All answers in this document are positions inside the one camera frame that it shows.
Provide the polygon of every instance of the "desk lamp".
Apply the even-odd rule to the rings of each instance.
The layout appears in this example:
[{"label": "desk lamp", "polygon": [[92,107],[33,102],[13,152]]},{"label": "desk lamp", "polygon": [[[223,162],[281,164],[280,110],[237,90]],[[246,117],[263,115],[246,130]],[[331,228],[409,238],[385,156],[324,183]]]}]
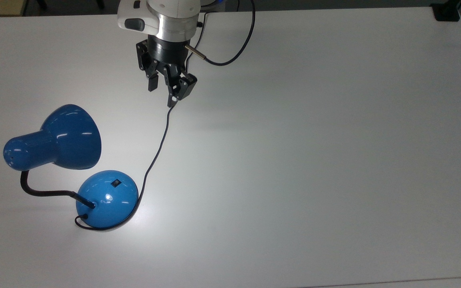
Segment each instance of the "desk lamp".
[{"label": "desk lamp", "polygon": [[70,196],[77,200],[78,217],[94,230],[122,224],[135,211],[136,184],[128,175],[114,170],[88,178],[79,192],[37,191],[28,186],[29,170],[53,162],[68,169],[88,169],[101,155],[99,129],[83,108],[68,104],[56,109],[39,131],[9,140],[3,150],[5,162],[21,171],[20,185],[33,196]]}]

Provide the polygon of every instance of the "blue lamp shade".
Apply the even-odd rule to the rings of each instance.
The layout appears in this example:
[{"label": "blue lamp shade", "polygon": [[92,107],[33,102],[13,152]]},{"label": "blue lamp shade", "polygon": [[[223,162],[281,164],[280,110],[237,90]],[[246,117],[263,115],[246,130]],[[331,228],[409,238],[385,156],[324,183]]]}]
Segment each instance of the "blue lamp shade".
[{"label": "blue lamp shade", "polygon": [[133,179],[115,170],[95,173],[81,185],[78,194],[95,204],[91,209],[76,202],[78,215],[88,215],[82,220],[94,228],[120,224],[131,215],[138,201],[138,189]]},{"label": "blue lamp shade", "polygon": [[101,138],[92,117],[80,106],[56,109],[38,132],[10,139],[3,157],[11,168],[27,171],[53,162],[68,169],[95,166],[101,155]]}]

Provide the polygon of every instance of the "floor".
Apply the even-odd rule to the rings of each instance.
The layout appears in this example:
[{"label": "floor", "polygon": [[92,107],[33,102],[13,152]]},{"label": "floor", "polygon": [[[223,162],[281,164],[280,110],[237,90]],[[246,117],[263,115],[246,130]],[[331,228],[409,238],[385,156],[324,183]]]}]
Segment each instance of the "floor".
[{"label": "floor", "polygon": [[[99,9],[96,0],[45,0],[48,9],[41,10],[36,0],[28,0],[24,16],[117,14],[119,0],[104,0],[105,8]],[[227,0],[226,10],[235,11],[238,0]],[[255,0],[258,11],[345,9],[380,7],[427,7],[444,0]],[[249,0],[242,0],[240,11],[250,11]]]}]

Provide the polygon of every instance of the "white table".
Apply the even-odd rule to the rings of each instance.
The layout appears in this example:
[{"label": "white table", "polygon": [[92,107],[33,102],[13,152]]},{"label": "white table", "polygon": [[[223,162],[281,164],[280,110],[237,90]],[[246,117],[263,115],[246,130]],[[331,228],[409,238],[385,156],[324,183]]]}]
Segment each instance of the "white table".
[{"label": "white table", "polygon": [[[250,13],[208,17],[227,60]],[[166,115],[114,15],[0,18],[0,287],[284,288],[461,277],[461,22],[430,8],[258,12],[227,67],[192,59],[192,94],[135,217],[73,223],[69,197],[31,197],[2,148],[78,104],[99,164],[30,173],[77,191],[114,169],[141,186]]]}]

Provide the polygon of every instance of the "blue dome base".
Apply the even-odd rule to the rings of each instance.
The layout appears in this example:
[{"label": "blue dome base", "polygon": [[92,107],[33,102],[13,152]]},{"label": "blue dome base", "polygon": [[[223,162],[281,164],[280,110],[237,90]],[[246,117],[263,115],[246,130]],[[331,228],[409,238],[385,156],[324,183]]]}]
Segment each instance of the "blue dome base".
[{"label": "blue dome base", "polygon": [[115,170],[92,175],[79,188],[78,194],[95,204],[91,209],[76,202],[78,215],[88,215],[82,220],[94,228],[120,224],[133,212],[138,201],[138,189],[133,179]]}]

